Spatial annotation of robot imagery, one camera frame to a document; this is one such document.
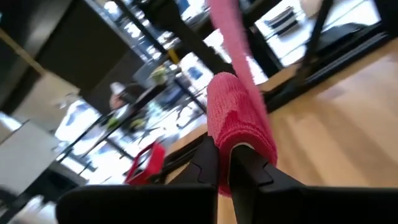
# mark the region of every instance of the red basket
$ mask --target red basket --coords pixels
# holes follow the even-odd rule
[[[138,169],[138,161],[140,157],[146,151],[150,152],[150,156],[148,158],[148,166],[137,175],[133,176],[136,170]],[[153,142],[141,152],[138,153],[137,157],[135,158],[132,167],[127,174],[126,180],[124,181],[125,184],[129,185],[140,185],[140,184],[149,184],[148,178],[152,175],[158,174],[161,172],[163,167],[163,161],[165,156],[165,149],[162,145],[157,142]]]

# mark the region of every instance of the pink fabric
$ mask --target pink fabric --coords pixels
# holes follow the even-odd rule
[[[229,154],[240,142],[252,145],[262,156],[276,164],[277,152],[267,120],[267,111],[255,86],[246,56],[250,56],[237,0],[208,0],[210,16],[224,36],[236,78],[217,74],[208,86],[208,134],[220,149],[220,193],[230,195],[228,187]]]

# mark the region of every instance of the wooden floor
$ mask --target wooden floor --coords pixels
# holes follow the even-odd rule
[[[269,118],[278,168],[304,184],[398,187],[398,40]],[[231,199],[218,216],[236,223]]]

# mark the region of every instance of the pink towel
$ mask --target pink towel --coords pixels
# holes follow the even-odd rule
[[[228,172],[233,146],[245,142],[276,164],[275,142],[267,120],[267,111],[255,86],[246,56],[250,56],[236,0],[208,0],[210,16],[224,36],[232,58],[235,76],[217,74],[208,92],[208,134],[220,149],[220,193],[230,195]]]

